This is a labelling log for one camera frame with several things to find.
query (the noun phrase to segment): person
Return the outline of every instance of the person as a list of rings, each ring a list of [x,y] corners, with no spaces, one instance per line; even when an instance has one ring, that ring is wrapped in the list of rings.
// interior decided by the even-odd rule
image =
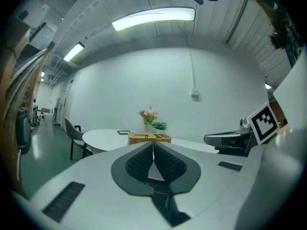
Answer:
[[[270,35],[271,43],[276,49],[286,48],[290,64],[293,66],[304,45],[296,25],[278,0],[256,0],[256,2],[263,8],[274,27],[274,32]]]
[[[38,109],[38,105],[35,102],[33,102],[32,103],[32,108],[33,108],[33,112],[34,112],[35,110]]]

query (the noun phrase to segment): black rubber pad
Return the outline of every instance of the black rubber pad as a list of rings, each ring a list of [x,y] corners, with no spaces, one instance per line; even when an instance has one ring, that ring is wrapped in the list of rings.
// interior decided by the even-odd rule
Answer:
[[[43,210],[43,213],[57,222],[61,221],[84,187],[85,185],[81,183],[69,183]]]
[[[242,165],[238,165],[238,164],[234,164],[234,163],[228,163],[228,162],[220,162],[218,165],[228,168],[230,170],[234,170],[234,171],[241,171],[242,169]]]

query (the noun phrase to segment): gray chair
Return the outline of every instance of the gray chair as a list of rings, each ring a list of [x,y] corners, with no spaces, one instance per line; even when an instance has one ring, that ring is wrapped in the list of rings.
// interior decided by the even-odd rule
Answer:
[[[87,144],[82,140],[82,135],[84,133],[81,132],[80,125],[73,126],[69,119],[65,118],[65,126],[67,135],[71,138],[71,160],[74,143],[83,149],[82,158],[84,158],[86,155],[92,155],[93,151],[91,147],[87,146]]]

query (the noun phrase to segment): gray floor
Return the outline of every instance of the gray floor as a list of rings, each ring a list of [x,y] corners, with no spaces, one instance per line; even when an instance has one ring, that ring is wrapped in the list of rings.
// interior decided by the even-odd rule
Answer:
[[[82,149],[74,145],[70,160],[71,139],[60,126],[41,121],[32,132],[29,152],[22,155],[21,177],[25,193],[33,194],[48,180],[82,158]]]

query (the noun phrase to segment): fluorescent light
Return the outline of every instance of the fluorescent light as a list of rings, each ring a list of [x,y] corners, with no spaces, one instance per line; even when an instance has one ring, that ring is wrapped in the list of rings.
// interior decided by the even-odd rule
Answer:
[[[134,13],[112,22],[115,30],[120,31],[128,27],[154,21],[183,20],[193,21],[193,8],[160,8]]]
[[[68,52],[68,54],[64,57],[65,61],[70,61],[76,54],[78,54],[81,50],[84,49],[84,45],[80,42]]]

